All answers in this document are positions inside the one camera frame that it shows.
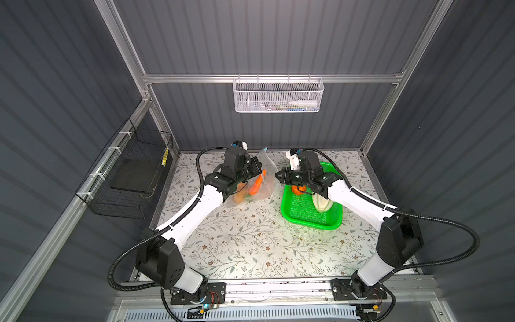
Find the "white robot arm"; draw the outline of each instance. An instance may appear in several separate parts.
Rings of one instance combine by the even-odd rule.
[[[374,286],[402,266],[423,244],[418,222],[414,218],[400,217],[386,209],[395,206],[366,195],[339,174],[324,172],[318,156],[312,150],[291,149],[286,153],[290,167],[276,173],[283,184],[306,185],[314,193],[341,204],[380,232],[376,253],[352,275],[353,294],[365,298]]]
[[[225,151],[224,164],[219,172],[208,174],[197,193],[177,214],[157,228],[166,230],[154,242],[137,248],[136,268],[164,289],[182,289],[198,301],[206,292],[207,278],[184,264],[180,250],[202,221],[231,194],[239,183],[261,174],[261,162],[251,158],[245,142],[236,141]],[[155,231],[146,229],[144,240]]]

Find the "white wire basket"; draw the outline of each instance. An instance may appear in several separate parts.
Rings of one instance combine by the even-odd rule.
[[[323,82],[315,77],[237,77],[233,81],[238,113],[316,113]]]

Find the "bottle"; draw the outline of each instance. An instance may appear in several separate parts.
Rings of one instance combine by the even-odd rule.
[[[295,105],[299,107],[316,107],[317,101],[314,99],[300,99],[300,100],[292,100],[289,102],[290,105]]]

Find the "bracket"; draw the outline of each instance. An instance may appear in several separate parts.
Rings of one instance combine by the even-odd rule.
[[[208,283],[208,288],[206,289],[205,297],[200,302],[191,301],[190,299],[191,299],[192,295],[190,293],[183,291],[183,290],[179,290],[178,292],[172,291],[170,304],[171,305],[186,305],[186,304],[201,304],[201,303],[211,304],[212,302],[215,304],[223,304],[225,302],[225,292],[226,292],[226,284],[225,283],[223,283],[223,282]]]
[[[352,289],[350,284],[351,279],[335,278],[331,280],[331,292],[333,293],[335,301],[356,300],[350,291]],[[377,294],[377,297],[372,293],[366,298],[366,300],[377,300],[377,298],[386,300],[388,298],[388,294],[382,287],[379,287],[379,293],[377,291],[375,293]]]

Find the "green basket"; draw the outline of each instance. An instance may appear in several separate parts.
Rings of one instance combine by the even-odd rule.
[[[327,162],[320,162],[324,171],[338,173],[338,171]],[[291,185],[284,186],[283,200],[281,201],[281,213],[289,222],[310,226],[325,230],[334,230],[341,225],[343,207],[337,202],[325,211],[318,212],[313,204],[313,197],[302,194],[297,196],[291,191]]]

